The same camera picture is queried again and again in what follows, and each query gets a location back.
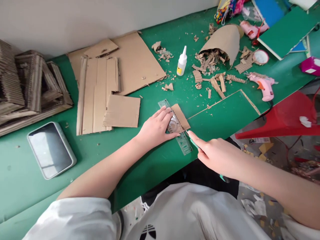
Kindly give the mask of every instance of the left hand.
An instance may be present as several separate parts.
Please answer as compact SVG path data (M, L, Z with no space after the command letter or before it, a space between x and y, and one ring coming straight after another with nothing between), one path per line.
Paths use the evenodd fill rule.
M135 139L148 150L180 136L180 133L166 133L167 126L173 116L171 108L163 106L143 124Z

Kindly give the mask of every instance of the white glue bottle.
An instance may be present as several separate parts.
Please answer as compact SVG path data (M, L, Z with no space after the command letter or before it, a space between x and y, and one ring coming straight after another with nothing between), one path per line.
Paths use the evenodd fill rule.
M177 75L182 76L187 65L187 46L184 46L183 53L180 55L178 61Z

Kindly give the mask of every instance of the green book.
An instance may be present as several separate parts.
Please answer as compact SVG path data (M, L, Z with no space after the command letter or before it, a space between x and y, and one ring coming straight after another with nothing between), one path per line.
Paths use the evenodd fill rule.
M312 31L316 23L317 20L313 16L300 7L295 7L263 33L258 41L282 60Z

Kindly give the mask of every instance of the green table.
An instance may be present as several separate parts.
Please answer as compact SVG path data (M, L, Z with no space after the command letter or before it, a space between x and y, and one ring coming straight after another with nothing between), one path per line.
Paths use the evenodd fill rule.
M162 61L160 65L167 73L172 71L169 73L170 78L164 82L173 82L175 90L165 92L161 89L164 85L156 82L130 94L132 97L143 96L138 128L114 128L110 132L76 136L77 83L67 56L63 55L53 60L60 66L75 106L0 138L0 222L2 222L0 232L4 239L21 239L40 214L73 179L135 136L144 121L159 108L158 102L163 99L167 99L171 105L178 103L187 118L193 116L189 119L191 129L204 140L218 137L227 138L259 116L248 103L242 91L261 113L269 108L269 104L261 100L262 93L257 90L257 85L253 82L247 84L233 82L232 85L227 83L225 95L229 97L221 102L219 102L220 97L214 90L212 98L207 98L205 89L210 86L209 82L203 82L200 90L194 87L191 66L193 63L198 65L194 54L205 43L204 37L207 36L209 23L215 22L213 18L215 11L216 8L209 9L142 30L141 37L147 46L151 48L153 43L161 41L161 45L174 55L174 58L170 59L170 63ZM230 23L238 23L238 19L242 19L242 17L234 18ZM310 34L312 53L318 57L320 49L316 39L320 37L319 32ZM197 42L193 40L195 34L199 37ZM184 76L177 76L172 81L171 78L175 75L177 61L184 45L187 45L187 68ZM251 49L247 37L240 40L240 49L245 45ZM239 56L234 65L239 63ZM311 75L301 73L298 68L299 63L306 59L305 53L290 54L283 61L277 61L271 54L269 56L268 64L255 65L250 71L266 74L279 82L278 85L273 86L275 103L280 102L314 78ZM221 68L216 73L226 70ZM234 69L228 73L240 77ZM214 103L217 104L211 109L202 111L207 104ZM56 121L61 125L78 162L60 176L45 180L34 159L26 135L49 121ZM196 158L197 151L184 156L175 139L153 149L121 179L110 197L113 209L118 210L123 207Z

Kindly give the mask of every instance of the red stool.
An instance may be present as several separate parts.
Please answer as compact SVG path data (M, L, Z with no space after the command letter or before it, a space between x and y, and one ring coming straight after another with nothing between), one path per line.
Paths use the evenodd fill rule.
M304 116L312 122L311 128L303 126L299 117ZM319 136L320 125L317 125L317 113L312 101L297 91L275 105L266 114L266 124L260 128L236 134L236 139L276 137L276 136Z

